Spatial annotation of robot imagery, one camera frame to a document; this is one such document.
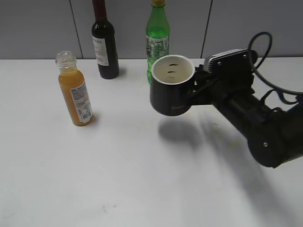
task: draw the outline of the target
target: white table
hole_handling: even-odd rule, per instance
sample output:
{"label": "white table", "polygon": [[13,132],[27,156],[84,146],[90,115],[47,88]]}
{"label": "white table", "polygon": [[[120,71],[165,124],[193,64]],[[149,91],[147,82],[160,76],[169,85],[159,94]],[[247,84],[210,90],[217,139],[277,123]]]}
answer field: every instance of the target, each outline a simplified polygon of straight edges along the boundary
{"label": "white table", "polygon": [[[301,90],[302,63],[268,59],[261,72]],[[77,127],[54,60],[0,61],[0,226],[302,227],[303,158],[260,166],[212,106],[160,115],[146,64],[120,60],[104,80],[95,60],[78,61],[96,120]]]}

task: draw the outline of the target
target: black mug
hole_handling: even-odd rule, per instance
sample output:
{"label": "black mug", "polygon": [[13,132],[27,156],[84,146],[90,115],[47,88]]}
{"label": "black mug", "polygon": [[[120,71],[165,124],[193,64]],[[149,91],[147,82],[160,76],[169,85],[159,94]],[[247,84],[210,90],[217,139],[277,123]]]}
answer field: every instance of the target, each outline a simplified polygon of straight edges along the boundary
{"label": "black mug", "polygon": [[186,57],[167,55],[152,66],[151,105],[166,116],[184,114],[191,106],[186,97],[194,90],[195,67]]}

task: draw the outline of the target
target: wine label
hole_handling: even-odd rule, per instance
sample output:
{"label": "wine label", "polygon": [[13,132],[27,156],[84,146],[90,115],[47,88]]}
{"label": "wine label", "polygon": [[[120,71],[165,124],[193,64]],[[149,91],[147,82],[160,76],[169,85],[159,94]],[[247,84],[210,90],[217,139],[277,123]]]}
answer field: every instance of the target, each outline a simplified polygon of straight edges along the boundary
{"label": "wine label", "polygon": [[169,54],[169,36],[161,39],[146,36],[146,53],[149,58],[159,59]]}
{"label": "wine label", "polygon": [[74,101],[80,122],[89,122],[92,117],[92,110],[85,82],[71,89],[71,97]]}
{"label": "wine label", "polygon": [[98,64],[109,66],[105,39],[93,37],[93,43]]}

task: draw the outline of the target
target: gray wall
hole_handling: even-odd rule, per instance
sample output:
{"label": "gray wall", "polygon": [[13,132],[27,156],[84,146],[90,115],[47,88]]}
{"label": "gray wall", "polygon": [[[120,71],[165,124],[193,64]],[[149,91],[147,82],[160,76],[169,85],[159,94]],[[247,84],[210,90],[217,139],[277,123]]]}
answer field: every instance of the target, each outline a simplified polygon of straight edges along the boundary
{"label": "gray wall", "polygon": [[[150,3],[107,0],[119,58],[145,58]],[[166,0],[171,54],[200,57],[210,3]],[[274,35],[272,56],[303,56],[302,6],[299,0],[213,0],[203,56],[245,48],[259,31]],[[94,58],[90,34],[93,22],[91,0],[2,1],[0,59],[52,59],[61,50],[71,50],[77,58]],[[266,45],[259,42],[256,47],[264,51]]]}
{"label": "gray wall", "polygon": [[[214,0],[203,55],[247,48],[256,33],[268,31],[270,56],[303,56],[302,9],[301,0]],[[267,44],[260,38],[255,49],[264,53]]]}
{"label": "gray wall", "polygon": [[81,57],[69,0],[2,0],[0,59],[54,58],[62,50]]}

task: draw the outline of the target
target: barcode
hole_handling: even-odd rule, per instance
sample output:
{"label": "barcode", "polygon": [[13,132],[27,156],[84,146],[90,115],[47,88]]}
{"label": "barcode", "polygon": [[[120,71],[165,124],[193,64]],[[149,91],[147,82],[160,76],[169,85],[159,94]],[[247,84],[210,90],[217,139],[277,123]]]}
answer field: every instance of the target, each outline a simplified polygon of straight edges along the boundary
{"label": "barcode", "polygon": [[91,112],[90,111],[87,114],[82,115],[83,120],[86,120],[87,118],[90,118],[90,117],[91,117]]}

